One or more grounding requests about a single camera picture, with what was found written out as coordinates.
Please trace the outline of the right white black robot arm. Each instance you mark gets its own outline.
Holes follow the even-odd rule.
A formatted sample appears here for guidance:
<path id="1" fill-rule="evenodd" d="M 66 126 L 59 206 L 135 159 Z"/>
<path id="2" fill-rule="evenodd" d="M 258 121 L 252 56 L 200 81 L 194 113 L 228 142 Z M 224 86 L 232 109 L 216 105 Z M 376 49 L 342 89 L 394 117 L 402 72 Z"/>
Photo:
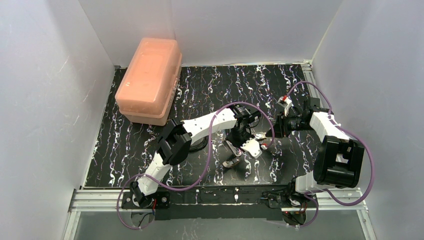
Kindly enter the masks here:
<path id="1" fill-rule="evenodd" d="M 307 201 L 304 194 L 356 187 L 362 168 L 364 145 L 339 129 L 332 111 L 321 107 L 318 98 L 306 100 L 302 111 L 293 107 L 287 96 L 281 97 L 278 104 L 284 110 L 267 131 L 267 137 L 282 139 L 295 131 L 315 131 L 321 141 L 313 170 L 292 179 L 284 190 L 285 199 L 293 205 L 303 204 Z"/>

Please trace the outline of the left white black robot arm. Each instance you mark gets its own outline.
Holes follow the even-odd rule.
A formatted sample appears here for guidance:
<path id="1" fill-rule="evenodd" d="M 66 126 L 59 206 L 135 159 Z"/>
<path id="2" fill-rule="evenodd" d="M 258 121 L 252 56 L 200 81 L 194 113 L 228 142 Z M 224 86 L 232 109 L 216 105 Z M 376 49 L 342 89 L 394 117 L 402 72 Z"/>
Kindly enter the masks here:
<path id="1" fill-rule="evenodd" d="M 255 112 L 246 109 L 246 102 L 233 102 L 207 115 L 176 121 L 170 120 L 158 138 L 158 148 L 152 162 L 138 180 L 131 182 L 130 192 L 136 206 L 144 208 L 151 205 L 149 196 L 157 192 L 164 176 L 172 166 L 176 166 L 194 150 L 194 143 L 206 140 L 208 158 L 213 155 L 211 135 L 228 130 L 226 141 L 257 159 L 262 154 L 260 142 L 251 131 L 251 124 L 264 115 L 260 108 Z"/>

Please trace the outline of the orange plastic storage box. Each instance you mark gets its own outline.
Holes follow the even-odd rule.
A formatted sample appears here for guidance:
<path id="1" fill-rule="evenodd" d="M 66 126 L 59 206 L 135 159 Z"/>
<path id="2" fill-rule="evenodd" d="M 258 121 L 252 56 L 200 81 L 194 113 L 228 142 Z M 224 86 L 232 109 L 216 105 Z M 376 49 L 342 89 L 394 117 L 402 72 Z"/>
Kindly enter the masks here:
<path id="1" fill-rule="evenodd" d="M 174 39 L 143 38 L 115 94 L 119 112 L 130 122 L 164 126 L 182 69 Z"/>

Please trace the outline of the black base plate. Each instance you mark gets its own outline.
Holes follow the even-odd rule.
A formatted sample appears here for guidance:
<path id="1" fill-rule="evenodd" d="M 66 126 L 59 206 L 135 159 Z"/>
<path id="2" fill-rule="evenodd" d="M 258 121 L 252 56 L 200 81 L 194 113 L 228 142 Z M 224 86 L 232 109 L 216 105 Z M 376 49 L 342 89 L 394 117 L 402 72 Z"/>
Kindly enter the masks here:
<path id="1" fill-rule="evenodd" d="M 198 186 L 187 191 L 171 191 L 160 187 L 149 196 L 150 206 L 139 207 L 133 194 L 125 191 L 120 207 L 153 213 L 158 221 L 177 219 L 266 219 L 287 220 L 304 224 L 306 211 L 316 204 L 310 198 L 300 204 L 286 200 L 288 185 L 224 185 Z"/>

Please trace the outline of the aluminium frame rail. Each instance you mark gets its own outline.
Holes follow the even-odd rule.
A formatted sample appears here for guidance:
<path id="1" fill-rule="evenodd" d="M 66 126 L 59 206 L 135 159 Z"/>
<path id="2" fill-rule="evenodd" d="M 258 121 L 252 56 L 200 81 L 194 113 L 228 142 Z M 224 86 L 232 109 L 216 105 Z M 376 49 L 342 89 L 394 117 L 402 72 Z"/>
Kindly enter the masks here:
<path id="1" fill-rule="evenodd" d="M 319 139 L 311 131 L 277 139 L 258 159 L 247 154 L 234 168 L 222 162 L 233 157 L 224 133 L 212 136 L 213 157 L 200 187 L 170 191 L 168 208 L 144 216 L 140 209 L 117 210 L 125 181 L 143 173 L 152 161 L 160 126 L 131 123 L 118 110 L 115 94 L 125 69 L 118 69 L 111 85 L 85 182 L 75 191 L 71 220 L 64 237 L 75 240 L 241 240 L 371 239 L 365 203 L 342 206 L 323 192 L 306 209 L 310 225 L 299 229 L 283 222 L 287 206 L 269 208 L 261 194 L 283 187 L 293 177 L 312 170 Z M 183 67 L 170 117 L 192 119 L 235 101 L 259 106 L 270 118 L 276 101 L 296 83 L 290 95 L 301 107 L 317 97 L 312 66 L 308 63 Z"/>

